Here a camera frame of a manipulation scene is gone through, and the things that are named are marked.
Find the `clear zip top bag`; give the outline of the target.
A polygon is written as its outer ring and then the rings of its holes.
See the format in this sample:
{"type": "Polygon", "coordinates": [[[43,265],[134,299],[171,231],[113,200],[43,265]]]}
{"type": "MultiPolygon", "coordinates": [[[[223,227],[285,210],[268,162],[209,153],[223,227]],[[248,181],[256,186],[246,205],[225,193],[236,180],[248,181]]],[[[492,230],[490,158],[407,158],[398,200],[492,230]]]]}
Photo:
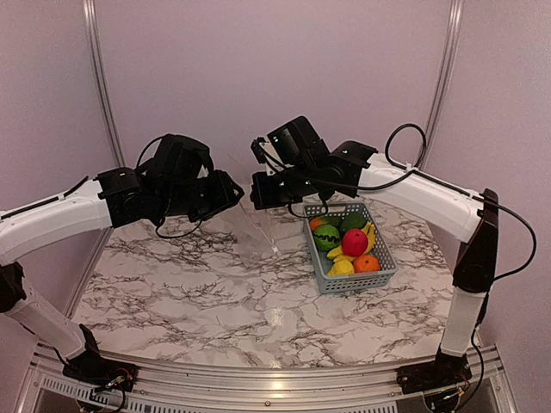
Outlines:
{"type": "Polygon", "coordinates": [[[244,190],[245,195],[239,203],[222,214],[225,228],[237,238],[237,252],[248,262],[263,256],[278,256],[276,236],[271,229],[267,210],[256,210],[250,200],[251,175],[249,170],[231,152],[227,153],[231,161],[231,176],[244,190]]]}

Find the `green toy watermelon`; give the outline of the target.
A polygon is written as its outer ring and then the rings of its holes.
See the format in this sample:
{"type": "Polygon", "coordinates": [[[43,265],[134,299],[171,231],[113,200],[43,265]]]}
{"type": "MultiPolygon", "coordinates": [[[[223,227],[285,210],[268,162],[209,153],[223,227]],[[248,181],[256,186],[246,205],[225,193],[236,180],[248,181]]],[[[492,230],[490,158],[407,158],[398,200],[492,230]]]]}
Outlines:
{"type": "Polygon", "coordinates": [[[319,251],[327,252],[340,245],[340,233],[337,227],[330,224],[318,226],[313,232],[313,239],[319,251]]]}

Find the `red toy apple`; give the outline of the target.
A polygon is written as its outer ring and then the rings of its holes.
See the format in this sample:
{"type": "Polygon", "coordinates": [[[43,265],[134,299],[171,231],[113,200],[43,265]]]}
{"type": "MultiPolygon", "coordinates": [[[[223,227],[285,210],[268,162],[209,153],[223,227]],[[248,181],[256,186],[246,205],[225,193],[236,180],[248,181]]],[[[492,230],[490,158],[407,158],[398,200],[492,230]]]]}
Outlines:
{"type": "Polygon", "coordinates": [[[361,256],[368,247],[367,235],[358,229],[353,229],[344,234],[341,242],[343,253],[347,256],[361,256]]]}

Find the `yellow toy lemon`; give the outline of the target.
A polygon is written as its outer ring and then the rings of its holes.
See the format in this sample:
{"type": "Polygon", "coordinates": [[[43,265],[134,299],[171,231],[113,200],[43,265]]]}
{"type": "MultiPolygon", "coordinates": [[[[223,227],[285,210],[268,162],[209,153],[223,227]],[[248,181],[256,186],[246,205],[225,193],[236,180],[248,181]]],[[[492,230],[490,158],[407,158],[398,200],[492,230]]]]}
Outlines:
{"type": "Polygon", "coordinates": [[[349,256],[338,256],[333,260],[331,269],[327,272],[328,277],[345,276],[355,273],[353,264],[354,258],[349,256]]]}

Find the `orange toy orange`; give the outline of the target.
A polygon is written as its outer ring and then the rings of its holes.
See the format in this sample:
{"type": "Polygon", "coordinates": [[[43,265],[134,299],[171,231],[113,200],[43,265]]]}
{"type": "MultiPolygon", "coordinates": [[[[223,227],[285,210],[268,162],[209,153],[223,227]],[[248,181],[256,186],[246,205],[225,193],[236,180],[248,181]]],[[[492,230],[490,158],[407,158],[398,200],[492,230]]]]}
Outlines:
{"type": "Polygon", "coordinates": [[[356,274],[367,274],[381,271],[379,260],[372,255],[358,256],[353,261],[353,266],[356,274]]]}

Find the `grey plastic basket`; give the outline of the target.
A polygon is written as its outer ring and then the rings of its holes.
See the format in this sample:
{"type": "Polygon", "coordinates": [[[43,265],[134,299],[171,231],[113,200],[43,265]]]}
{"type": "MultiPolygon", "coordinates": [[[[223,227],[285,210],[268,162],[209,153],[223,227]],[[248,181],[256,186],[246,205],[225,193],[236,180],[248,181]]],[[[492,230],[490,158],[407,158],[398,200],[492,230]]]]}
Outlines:
{"type": "Polygon", "coordinates": [[[362,203],[306,205],[306,241],[319,292],[385,286],[397,264],[362,203]]]}

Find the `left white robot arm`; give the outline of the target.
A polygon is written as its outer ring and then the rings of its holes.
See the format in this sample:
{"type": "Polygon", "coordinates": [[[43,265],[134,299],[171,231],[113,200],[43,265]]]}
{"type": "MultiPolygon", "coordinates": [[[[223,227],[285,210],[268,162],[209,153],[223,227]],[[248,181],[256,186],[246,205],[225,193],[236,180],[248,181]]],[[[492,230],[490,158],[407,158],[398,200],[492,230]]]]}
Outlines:
{"type": "Polygon", "coordinates": [[[24,278],[20,258],[81,233],[115,229],[146,219],[160,228],[185,216],[202,224],[236,206],[243,189],[217,170],[209,148],[196,139],[167,134],[135,168],[85,177],[63,193],[1,214],[1,313],[58,350],[72,371],[89,382],[108,377],[90,330],[75,324],[24,278]]]}

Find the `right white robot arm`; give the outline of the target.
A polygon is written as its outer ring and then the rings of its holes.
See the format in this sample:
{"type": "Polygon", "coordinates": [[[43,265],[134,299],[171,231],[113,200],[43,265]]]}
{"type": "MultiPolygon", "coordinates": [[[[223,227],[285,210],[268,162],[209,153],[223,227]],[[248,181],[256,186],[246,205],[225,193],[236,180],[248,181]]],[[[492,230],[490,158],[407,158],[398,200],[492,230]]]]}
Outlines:
{"type": "Polygon", "coordinates": [[[355,197],[363,191],[445,230],[461,243],[453,271],[448,321],[426,377],[445,385],[460,371],[484,299],[494,281],[498,249],[498,209],[492,191],[476,194],[400,165],[374,147],[345,141],[335,150],[304,116],[255,139],[251,150],[264,172],[252,177],[251,201],[258,210],[290,206],[317,194],[355,197]]]}

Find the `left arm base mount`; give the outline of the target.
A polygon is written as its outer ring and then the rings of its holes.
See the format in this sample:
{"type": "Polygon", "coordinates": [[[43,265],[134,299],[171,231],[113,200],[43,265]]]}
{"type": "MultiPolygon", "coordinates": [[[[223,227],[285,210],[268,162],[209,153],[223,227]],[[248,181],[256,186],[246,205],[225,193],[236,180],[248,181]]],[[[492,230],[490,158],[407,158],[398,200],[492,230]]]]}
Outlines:
{"type": "Polygon", "coordinates": [[[66,377],[95,385],[96,387],[107,388],[107,383],[122,376],[124,381],[117,388],[131,392],[137,377],[138,367],[132,363],[104,359],[99,367],[91,367],[88,370],[78,369],[76,366],[68,365],[63,368],[66,377]]]}

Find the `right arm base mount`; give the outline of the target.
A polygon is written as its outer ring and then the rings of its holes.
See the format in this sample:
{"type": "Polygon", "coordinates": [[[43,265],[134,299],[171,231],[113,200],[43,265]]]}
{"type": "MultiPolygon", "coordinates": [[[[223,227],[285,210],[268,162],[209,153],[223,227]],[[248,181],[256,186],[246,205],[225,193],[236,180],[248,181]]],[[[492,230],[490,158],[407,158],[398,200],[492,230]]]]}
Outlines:
{"type": "Polygon", "coordinates": [[[397,369],[397,384],[404,394],[430,391],[469,381],[472,378],[466,360],[427,361],[397,369]]]}

